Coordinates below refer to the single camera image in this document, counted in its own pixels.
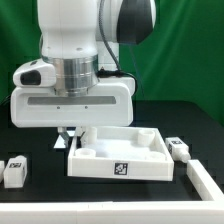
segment white tray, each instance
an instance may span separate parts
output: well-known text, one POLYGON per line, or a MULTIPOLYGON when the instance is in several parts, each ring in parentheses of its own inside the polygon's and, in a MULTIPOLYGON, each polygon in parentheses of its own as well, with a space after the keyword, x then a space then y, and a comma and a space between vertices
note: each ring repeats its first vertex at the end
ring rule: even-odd
POLYGON ((68 176, 172 181, 174 162, 155 128, 97 127, 97 139, 85 145, 90 154, 76 156, 76 137, 68 156, 68 176), (152 131, 149 146, 138 142, 139 131, 152 131))

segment black sticker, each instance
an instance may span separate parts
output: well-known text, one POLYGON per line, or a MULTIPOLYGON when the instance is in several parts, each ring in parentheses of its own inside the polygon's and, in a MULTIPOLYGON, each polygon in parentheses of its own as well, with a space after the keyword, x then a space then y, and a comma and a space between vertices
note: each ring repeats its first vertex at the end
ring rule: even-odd
POLYGON ((128 174, 128 163, 115 163, 114 175, 127 176, 128 174))
POLYGON ((171 141, 174 145, 181 145, 182 142, 181 141, 171 141))
POLYGON ((9 168, 19 168, 21 167, 22 163, 11 163, 9 168))

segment white cube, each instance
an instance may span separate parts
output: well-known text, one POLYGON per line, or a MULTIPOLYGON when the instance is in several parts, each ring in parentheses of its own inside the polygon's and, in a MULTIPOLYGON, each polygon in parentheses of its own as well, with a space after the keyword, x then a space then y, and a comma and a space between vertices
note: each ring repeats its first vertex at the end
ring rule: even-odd
POLYGON ((10 159, 3 175, 5 188, 22 188, 27 175, 27 159, 24 156, 10 159))
POLYGON ((191 159, 188 145, 186 145, 180 138, 166 138, 165 143, 174 161, 187 163, 187 161, 191 159))

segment green wall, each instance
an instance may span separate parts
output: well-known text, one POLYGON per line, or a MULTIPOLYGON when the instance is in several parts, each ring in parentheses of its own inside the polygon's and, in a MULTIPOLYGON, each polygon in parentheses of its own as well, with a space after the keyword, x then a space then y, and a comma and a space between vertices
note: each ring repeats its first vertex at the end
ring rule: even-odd
MULTIPOLYGON (((153 34, 120 49, 123 70, 142 87, 135 99, 186 100, 224 124, 224 1, 157 0, 153 34)), ((36 0, 0 1, 0 100, 14 88, 15 69, 38 58, 36 0)))

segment black table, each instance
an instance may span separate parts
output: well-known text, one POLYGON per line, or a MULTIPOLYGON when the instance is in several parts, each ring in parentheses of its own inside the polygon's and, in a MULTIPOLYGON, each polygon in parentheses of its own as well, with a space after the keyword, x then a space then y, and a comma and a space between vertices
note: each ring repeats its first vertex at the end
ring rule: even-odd
MULTIPOLYGON (((134 102, 131 126, 158 128, 162 137, 180 137, 190 146, 224 191, 224 128, 195 104, 176 101, 134 102)), ((172 182, 76 178, 66 176, 67 151, 55 151, 55 128, 18 129, 7 106, 0 107, 0 160, 17 155, 28 158, 24 188, 4 189, 1 202, 95 202, 201 200, 176 162, 172 182)))

